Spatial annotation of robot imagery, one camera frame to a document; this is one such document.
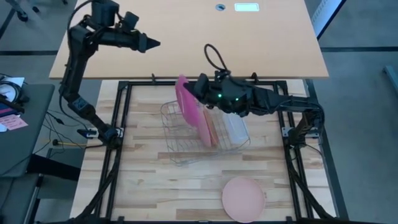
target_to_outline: tan table surface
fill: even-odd
[[[132,79],[212,76],[203,53],[213,44],[235,77],[256,72],[264,78],[328,77],[304,0],[116,0],[121,14],[140,17],[137,29],[161,42],[145,54],[100,46],[89,59],[84,78]],[[256,2],[259,12],[236,12],[234,4]],[[215,6],[224,4],[224,11]],[[90,5],[73,18],[72,25],[91,14]],[[215,54],[210,54],[220,64]],[[66,35],[50,72],[62,78],[68,60]]]
[[[301,80],[287,82],[291,94],[305,96]],[[117,80],[103,81],[99,93],[97,112],[107,123],[111,121],[117,84]],[[160,117],[161,105],[172,100],[172,86],[132,88],[113,220],[118,216],[125,216],[126,220],[230,220],[221,204],[221,189],[237,176],[256,179],[264,190],[267,202],[260,220],[294,217],[277,113],[245,118],[251,145],[241,153],[177,167],[167,156]],[[300,116],[294,114],[296,124]],[[307,139],[307,143],[318,148],[317,140]],[[88,144],[100,142],[90,140]],[[86,150],[71,217],[77,216],[97,191],[104,152],[105,147]],[[302,155],[309,189],[325,210],[334,215],[319,153],[306,147]]]

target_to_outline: round plate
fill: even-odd
[[[225,212],[240,223],[256,221],[266,206],[260,185],[247,177],[230,180],[224,187],[222,200]]]

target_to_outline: metal frame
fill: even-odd
[[[273,89],[276,93],[282,92],[283,95],[289,94],[286,81],[258,80],[257,75],[255,73],[252,75],[251,78],[252,78],[252,80],[250,80],[250,81],[256,85],[271,86],[271,87],[273,87]],[[120,128],[126,127],[131,93],[132,93],[132,88],[134,86],[174,86],[174,85],[175,85],[175,81],[156,80],[154,75],[152,75],[152,81],[131,81],[131,82],[120,81],[119,85],[118,85],[118,91],[116,93],[116,100],[115,100],[115,104],[114,104],[114,111],[113,111],[111,125],[114,126],[115,128],[116,127],[120,127]],[[121,104],[123,91],[126,91],[126,97],[124,100],[124,108],[123,108],[123,114],[121,116],[121,123],[120,123],[120,125],[118,125],[118,114],[119,114],[119,110],[120,110],[119,107]],[[288,126],[295,127],[293,114],[287,113],[287,116],[288,116],[288,122],[289,122]],[[287,125],[285,124],[285,120],[284,120],[284,117],[283,117],[283,114],[281,111],[278,112],[278,118],[279,118],[282,139],[283,139],[283,142],[285,142],[287,137],[283,137],[282,128],[286,127]],[[118,172],[119,166],[120,166],[122,149],[123,149],[122,146],[118,149],[115,149],[116,153],[115,153],[114,163],[116,163],[117,171],[116,171],[116,177],[113,179],[113,181],[110,185],[109,198],[108,198],[108,202],[106,205],[106,213],[104,216],[106,219],[109,219],[109,220],[112,216],[112,211],[113,211],[113,206],[114,206],[114,198],[115,198],[115,194],[116,194],[116,184],[118,181],[117,172]],[[287,167],[291,166],[293,163],[292,157],[290,155],[290,150],[291,150],[290,147],[284,143],[285,162],[286,162]],[[111,160],[111,153],[112,153],[112,150],[110,148],[107,148],[106,152],[105,152],[105,158],[104,158],[104,162],[103,162],[103,169],[101,172],[101,179],[100,179],[99,185],[102,185],[104,183],[104,180],[107,177],[108,169],[109,169],[109,162]],[[305,186],[307,186],[307,180],[306,180],[306,176],[305,176],[303,160],[302,160],[300,150],[297,149],[294,151],[294,153],[297,157],[297,159],[295,161],[297,163],[298,174],[299,174],[301,180],[305,183]],[[295,212],[296,218],[301,218],[301,217],[314,218],[312,206],[310,205],[309,201],[306,198],[304,198],[305,215],[302,214],[302,211],[300,209],[299,193],[297,191],[296,182],[292,178],[290,172],[288,172],[288,174],[289,174],[290,191],[292,194],[292,201],[293,201],[293,205],[294,205],[294,212]],[[94,212],[96,218],[100,218],[101,207],[102,207],[102,200],[100,200],[99,203],[96,205],[95,212]],[[291,217],[286,217],[286,218],[287,218],[286,221],[257,222],[257,223],[282,224],[282,223],[292,223],[293,222]],[[120,223],[120,224],[122,224],[122,223],[142,223],[141,221],[137,221],[137,222],[124,221],[123,217],[119,217],[119,219],[120,220],[115,223]],[[192,222],[178,222],[178,223],[197,223],[197,222],[192,221]],[[234,223],[234,222],[212,222],[212,223]]]

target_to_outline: black metal frame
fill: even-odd
[[[264,80],[258,80],[257,79],[257,75],[254,73],[253,76],[251,77],[253,78],[253,80],[251,80],[253,83],[255,83],[256,85],[259,86],[271,86],[273,87],[274,91],[276,93],[279,94],[279,92],[281,91],[283,95],[288,95],[288,88],[287,88],[287,82],[286,81],[264,81]],[[175,85],[175,81],[167,81],[167,80],[156,80],[155,76],[152,75],[152,80],[151,81],[120,81],[118,84],[118,91],[116,93],[116,100],[115,100],[115,104],[114,104],[114,110],[113,110],[113,116],[112,116],[112,121],[111,121],[111,125],[113,127],[120,127],[120,128],[125,128],[126,127],[126,123],[127,123],[127,114],[128,114],[128,110],[129,110],[129,105],[130,105],[130,99],[131,99],[131,92],[132,92],[132,88],[134,86],[174,86]],[[123,108],[123,114],[121,117],[121,123],[120,125],[118,125],[118,114],[119,114],[119,107],[121,104],[121,100],[122,100],[122,95],[123,95],[123,91],[126,90],[126,97],[124,100],[124,108]],[[293,117],[293,113],[288,112],[287,113],[288,116],[288,122],[289,122],[289,126],[290,127],[295,127],[295,122],[294,122],[294,117]],[[278,111],[278,118],[279,118],[279,124],[280,124],[280,130],[282,133],[282,128],[286,126],[285,124],[285,120],[284,120],[284,116],[283,113],[281,111]],[[283,142],[285,142],[285,140],[287,139],[287,137],[283,137],[282,135],[282,140]],[[328,147],[327,144],[327,139],[323,139],[323,145],[324,148],[323,150],[325,151],[325,148]],[[119,147],[116,150],[116,155],[114,158],[114,162],[117,163],[117,171],[116,171],[116,177],[113,179],[111,186],[110,186],[110,191],[109,191],[109,198],[108,198],[108,203],[106,206],[106,213],[105,213],[105,218],[107,219],[111,219],[111,215],[112,215],[112,210],[113,210],[113,205],[114,205],[114,197],[116,194],[116,184],[118,181],[117,178],[117,172],[119,170],[119,166],[120,166],[120,160],[121,160],[121,154],[122,154],[122,149],[123,147]],[[292,164],[292,158],[290,155],[290,147],[286,144],[284,144],[284,152],[285,152],[285,161],[286,161],[286,165],[288,166],[289,164]],[[99,185],[101,186],[108,174],[108,169],[109,169],[109,162],[111,160],[111,153],[112,153],[112,149],[108,148],[106,149],[105,152],[105,158],[104,158],[104,162],[103,162],[103,169],[101,172],[101,179],[99,182]],[[296,163],[297,163],[297,168],[298,168],[298,174],[301,178],[301,180],[305,183],[305,186],[307,186],[307,180],[306,180],[306,176],[305,176],[305,171],[304,171],[304,166],[303,166],[303,160],[302,160],[302,156],[300,153],[299,149],[296,149],[294,151],[295,155],[296,155]],[[333,173],[333,175],[336,174],[336,170],[334,167],[334,164],[329,165],[328,164],[328,172]],[[296,186],[296,182],[293,180],[291,174],[288,172],[289,174],[289,183],[290,183],[290,191],[292,194],[292,201],[293,201],[293,205],[294,205],[294,212],[295,212],[295,216],[296,219],[301,218],[301,217],[307,217],[307,218],[314,218],[313,216],[313,211],[312,211],[312,206],[310,205],[309,201],[304,198],[304,204],[305,204],[305,210],[306,210],[306,215],[302,215],[301,209],[300,209],[300,202],[299,202],[299,195],[297,192],[297,186]],[[341,193],[341,189],[340,189],[340,185],[337,183],[331,183],[331,185],[333,186],[332,191],[337,191],[337,192],[332,192],[332,195],[342,195]],[[347,220],[348,217],[345,215],[346,214],[346,207],[344,204],[344,201],[342,201],[343,203],[339,202],[337,203],[337,210],[336,212],[340,215],[342,215],[340,218]],[[100,217],[100,213],[101,213],[101,206],[102,206],[102,199],[98,202],[98,204],[96,205],[95,208],[95,217],[99,218]],[[123,217],[119,217],[120,220],[118,222],[115,223],[142,223],[142,222],[132,222],[132,221],[124,221]],[[173,222],[146,222],[146,223],[173,223]],[[196,222],[178,222],[178,223],[196,223]],[[234,222],[212,222],[212,223],[234,223]],[[286,221],[276,221],[276,222],[257,222],[257,223],[274,223],[274,224],[282,224],[282,223],[292,223],[292,219],[291,217],[287,217]]]

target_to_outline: gray desk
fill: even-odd
[[[24,105],[21,118],[28,126],[0,133],[0,174],[33,153],[37,137],[49,108],[53,85],[24,85],[24,93],[30,98]],[[25,174],[30,159],[22,161],[3,177],[20,177]]]

